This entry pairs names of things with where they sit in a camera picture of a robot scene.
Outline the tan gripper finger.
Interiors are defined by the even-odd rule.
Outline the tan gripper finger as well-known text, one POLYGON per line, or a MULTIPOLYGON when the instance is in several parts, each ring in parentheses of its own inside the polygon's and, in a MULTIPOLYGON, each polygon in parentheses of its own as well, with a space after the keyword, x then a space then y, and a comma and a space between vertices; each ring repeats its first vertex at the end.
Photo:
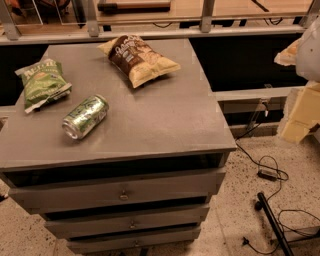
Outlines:
POLYGON ((294 88, 286 98, 279 137, 287 142, 300 143, 312 128, 320 124, 320 83, 308 82, 294 88))
POLYGON ((297 39, 287 48, 279 52, 274 58, 274 62, 282 66, 296 65, 296 55, 299 43, 300 40, 297 39))

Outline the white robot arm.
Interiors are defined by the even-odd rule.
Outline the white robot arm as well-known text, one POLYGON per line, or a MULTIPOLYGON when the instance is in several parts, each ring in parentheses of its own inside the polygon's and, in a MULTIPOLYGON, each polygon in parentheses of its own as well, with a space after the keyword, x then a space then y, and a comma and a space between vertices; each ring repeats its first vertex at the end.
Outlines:
POLYGON ((286 100, 278 135, 299 143, 320 124, 320 17, 274 59, 282 66, 294 65, 296 74, 307 80, 302 89, 292 90, 286 100))

